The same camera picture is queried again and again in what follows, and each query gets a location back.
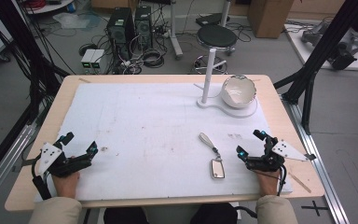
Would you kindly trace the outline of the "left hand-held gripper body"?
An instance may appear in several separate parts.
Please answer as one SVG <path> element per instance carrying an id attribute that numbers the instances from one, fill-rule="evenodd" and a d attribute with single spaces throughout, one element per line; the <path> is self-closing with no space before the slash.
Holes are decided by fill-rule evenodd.
<path id="1" fill-rule="evenodd" d="M 45 143 L 41 148 L 38 173 L 42 175 L 49 172 L 57 177 L 67 177 L 91 166 L 92 159 L 93 156 L 89 156 L 87 152 L 78 157 L 67 158 L 62 149 Z"/>

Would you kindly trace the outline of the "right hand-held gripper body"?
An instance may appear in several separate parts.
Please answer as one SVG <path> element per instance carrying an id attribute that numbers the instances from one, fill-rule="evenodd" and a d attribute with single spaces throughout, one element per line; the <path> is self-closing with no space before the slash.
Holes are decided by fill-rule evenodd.
<path id="1" fill-rule="evenodd" d="M 286 159 L 296 161 L 313 161 L 314 154 L 301 153 L 284 140 L 266 137 L 264 154 L 259 157 L 247 156 L 245 158 L 246 168 L 263 172 L 275 172 L 283 167 Z"/>

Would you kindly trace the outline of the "car key with beige strap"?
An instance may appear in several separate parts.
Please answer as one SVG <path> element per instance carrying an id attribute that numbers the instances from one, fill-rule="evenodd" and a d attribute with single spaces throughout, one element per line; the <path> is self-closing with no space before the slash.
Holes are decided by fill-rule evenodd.
<path id="1" fill-rule="evenodd" d="M 211 139 L 205 133 L 200 133 L 199 139 L 206 146 L 208 146 L 215 154 L 215 158 L 211 160 L 212 178 L 213 179 L 224 179 L 226 177 L 225 169 L 224 169 L 224 165 L 223 165 L 223 160 L 221 158 L 221 155 L 220 155 L 217 147 L 213 144 Z"/>

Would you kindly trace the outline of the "thin wooden stick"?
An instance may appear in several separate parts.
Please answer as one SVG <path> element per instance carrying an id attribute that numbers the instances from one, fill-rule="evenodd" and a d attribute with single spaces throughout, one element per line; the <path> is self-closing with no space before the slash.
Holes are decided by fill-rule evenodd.
<path id="1" fill-rule="evenodd" d="M 289 175 L 298 183 L 298 185 L 300 185 L 306 192 L 308 193 L 312 193 L 311 189 L 304 183 L 302 182 L 296 175 L 294 175 L 293 173 L 289 172 Z"/>

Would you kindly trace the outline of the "white eggshell-shaped bowl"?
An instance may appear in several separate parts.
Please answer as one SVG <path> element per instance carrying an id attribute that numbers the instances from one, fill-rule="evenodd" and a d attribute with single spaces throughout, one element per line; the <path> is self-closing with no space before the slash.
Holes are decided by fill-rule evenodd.
<path id="1" fill-rule="evenodd" d="M 255 99 L 256 87 L 246 76 L 231 76 L 223 83 L 220 95 L 227 105 L 245 108 Z"/>

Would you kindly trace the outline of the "white foam mat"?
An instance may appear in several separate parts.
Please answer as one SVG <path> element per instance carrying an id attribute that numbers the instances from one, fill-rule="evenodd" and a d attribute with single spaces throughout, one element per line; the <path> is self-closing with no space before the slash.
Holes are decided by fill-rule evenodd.
<path id="1" fill-rule="evenodd" d="M 269 125 L 260 100 L 249 118 L 236 119 L 217 108 L 200 108 L 201 91 L 191 83 L 81 84 L 60 134 L 74 138 L 67 156 L 83 154 L 95 141 L 98 153 L 80 173 L 76 197 L 101 200 L 169 199 L 251 195 L 259 191 L 236 148 L 264 153 L 254 130 Z M 199 139 L 205 133 L 217 147 L 224 179 L 213 179 L 213 151 Z"/>

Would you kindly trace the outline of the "person's legs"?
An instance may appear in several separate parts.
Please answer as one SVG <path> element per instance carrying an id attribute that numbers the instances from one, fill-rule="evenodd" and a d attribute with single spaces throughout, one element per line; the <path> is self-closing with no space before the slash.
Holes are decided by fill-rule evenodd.
<path id="1" fill-rule="evenodd" d="M 237 224 L 237 210 L 230 203 L 205 203 L 200 206 L 189 224 Z M 150 224 L 141 207 L 107 208 L 104 224 Z"/>

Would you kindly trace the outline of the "white stand with pole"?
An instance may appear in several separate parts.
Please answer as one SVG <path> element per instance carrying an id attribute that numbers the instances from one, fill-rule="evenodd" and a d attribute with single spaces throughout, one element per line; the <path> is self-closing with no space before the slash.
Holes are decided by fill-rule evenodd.
<path id="1" fill-rule="evenodd" d="M 257 111 L 258 108 L 258 102 L 256 96 L 255 99 L 245 108 L 231 107 L 223 101 L 220 95 L 222 85 L 225 81 L 222 83 L 220 91 L 214 97 L 209 96 L 209 89 L 212 83 L 213 70 L 218 65 L 222 65 L 223 63 L 225 63 L 225 61 L 222 61 L 220 63 L 215 63 L 214 62 L 215 54 L 216 54 L 216 49 L 209 50 L 205 80 L 204 80 L 203 87 L 201 88 L 202 95 L 197 100 L 197 106 L 200 108 L 217 108 L 222 112 L 226 113 L 227 115 L 231 116 L 232 118 L 236 118 L 236 119 L 245 119 L 251 117 Z"/>

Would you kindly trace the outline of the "white power supply unit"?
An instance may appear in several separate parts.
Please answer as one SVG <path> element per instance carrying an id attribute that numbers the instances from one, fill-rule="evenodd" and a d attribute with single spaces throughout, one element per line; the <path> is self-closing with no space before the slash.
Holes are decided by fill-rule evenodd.
<path id="1" fill-rule="evenodd" d="M 87 49 L 81 59 L 81 64 L 84 69 L 91 69 L 92 68 L 92 59 L 94 56 L 95 50 L 94 49 Z"/>
<path id="2" fill-rule="evenodd" d="M 92 59 L 90 61 L 91 67 L 96 70 L 100 70 L 103 66 L 104 61 L 104 50 L 96 49 L 94 50 Z"/>

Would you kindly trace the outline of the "clear plastic sheet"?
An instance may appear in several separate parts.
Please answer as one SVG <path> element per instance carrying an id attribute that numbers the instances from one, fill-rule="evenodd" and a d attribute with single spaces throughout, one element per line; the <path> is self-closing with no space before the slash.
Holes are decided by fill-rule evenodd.
<path id="1" fill-rule="evenodd" d="M 101 18 L 90 13 L 81 13 L 80 15 L 72 13 L 60 13 L 52 17 L 57 21 L 62 29 L 90 29 L 97 27 Z"/>

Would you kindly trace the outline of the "grey robot equipment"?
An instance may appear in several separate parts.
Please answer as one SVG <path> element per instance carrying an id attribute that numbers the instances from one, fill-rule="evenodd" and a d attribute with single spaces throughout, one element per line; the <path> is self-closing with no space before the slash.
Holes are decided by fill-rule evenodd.
<path id="1" fill-rule="evenodd" d="M 321 21 L 318 25 L 304 31 L 301 36 L 301 41 L 303 43 L 311 43 L 312 46 L 315 47 L 323 37 L 330 23 L 331 21 Z M 354 55 L 357 52 L 358 37 L 355 37 L 350 31 L 347 31 L 335 46 L 332 55 L 327 61 L 334 69 L 343 70 L 356 61 Z"/>

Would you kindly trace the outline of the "white table leg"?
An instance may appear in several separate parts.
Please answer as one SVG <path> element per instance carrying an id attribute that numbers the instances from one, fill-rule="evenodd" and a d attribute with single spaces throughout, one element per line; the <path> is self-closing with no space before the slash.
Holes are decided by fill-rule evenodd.
<path id="1" fill-rule="evenodd" d="M 171 28 L 169 31 L 169 36 L 174 50 L 175 59 L 180 60 L 183 57 L 183 51 L 176 36 L 176 13 L 175 13 L 176 0 L 170 0 L 170 3 L 171 3 L 170 4 Z"/>

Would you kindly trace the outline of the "small black computer tower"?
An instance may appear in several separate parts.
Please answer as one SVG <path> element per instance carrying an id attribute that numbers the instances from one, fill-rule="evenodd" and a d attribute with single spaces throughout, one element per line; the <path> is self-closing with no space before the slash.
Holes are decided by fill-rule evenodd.
<path id="1" fill-rule="evenodd" d="M 138 36 L 138 49 L 152 47 L 151 7 L 138 6 L 135 11 L 135 28 Z"/>

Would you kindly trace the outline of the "round white table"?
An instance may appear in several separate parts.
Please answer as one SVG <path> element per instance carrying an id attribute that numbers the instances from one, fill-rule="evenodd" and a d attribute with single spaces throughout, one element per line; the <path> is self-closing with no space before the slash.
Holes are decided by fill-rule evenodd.
<path id="1" fill-rule="evenodd" d="M 72 5 L 75 0 L 25 0 L 22 5 L 32 14 L 46 13 Z"/>

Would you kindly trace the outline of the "black metal frame stand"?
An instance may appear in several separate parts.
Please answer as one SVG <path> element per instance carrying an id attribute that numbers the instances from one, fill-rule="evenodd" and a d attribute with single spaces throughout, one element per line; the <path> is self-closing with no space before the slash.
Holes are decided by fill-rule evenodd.
<path id="1" fill-rule="evenodd" d="M 275 89 L 291 84 L 289 90 L 282 95 L 283 100 L 290 105 L 297 105 L 299 97 L 305 93 L 300 125 L 307 135 L 310 135 L 310 109 L 316 75 L 333 54 L 339 40 L 357 20 L 358 0 L 345 0 L 305 64 L 291 76 L 273 84 Z"/>
<path id="2" fill-rule="evenodd" d="M 1 31 L 0 40 L 8 47 L 21 71 L 30 80 L 31 103 L 28 111 L 29 120 L 34 120 L 39 114 L 41 101 L 55 96 L 61 86 L 59 77 L 68 77 L 69 73 L 45 57 L 12 0 L 0 0 L 0 21 L 13 42 L 9 43 Z"/>

